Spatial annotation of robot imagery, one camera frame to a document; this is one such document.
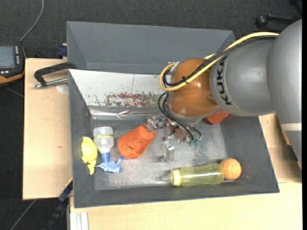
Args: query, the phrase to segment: display screen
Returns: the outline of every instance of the display screen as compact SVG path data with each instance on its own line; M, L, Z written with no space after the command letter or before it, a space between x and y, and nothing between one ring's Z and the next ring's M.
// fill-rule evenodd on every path
M0 69L14 68L15 54L14 46L0 46Z

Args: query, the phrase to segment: dark gray floor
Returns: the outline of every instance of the dark gray floor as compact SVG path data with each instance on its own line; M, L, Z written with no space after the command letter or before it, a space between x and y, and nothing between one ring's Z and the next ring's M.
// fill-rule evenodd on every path
M40 12L40 0L0 0L0 43L18 41ZM66 21L144 24L232 30L236 37L258 31L255 19L273 13L297 15L287 0L45 0L45 11L24 40L27 57L57 58ZM281 31L270 23L261 30ZM22 201L23 81L0 89L0 229L9 230L31 202ZM38 230L56 200L38 200L16 230ZM59 229L65 229L63 220Z

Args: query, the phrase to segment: electronic device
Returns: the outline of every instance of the electronic device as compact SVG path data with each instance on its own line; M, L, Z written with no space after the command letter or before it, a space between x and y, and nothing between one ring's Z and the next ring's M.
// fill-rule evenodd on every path
M0 44L0 86L24 75L24 51L20 44Z

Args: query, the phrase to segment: chair wheel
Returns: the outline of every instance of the chair wheel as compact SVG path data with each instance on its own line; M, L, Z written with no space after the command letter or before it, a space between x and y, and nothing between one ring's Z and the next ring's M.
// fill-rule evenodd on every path
M265 16L259 16L257 19L256 19L256 26L258 28L262 28L262 27L265 27L268 25L268 20Z

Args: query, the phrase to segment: yellow liquid bottle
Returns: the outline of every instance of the yellow liquid bottle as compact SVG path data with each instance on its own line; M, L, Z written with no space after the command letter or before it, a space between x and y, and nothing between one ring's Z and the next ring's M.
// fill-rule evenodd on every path
M174 169L162 180L175 186L192 186L201 184L219 184L224 180L223 168L218 163L211 163L195 167Z

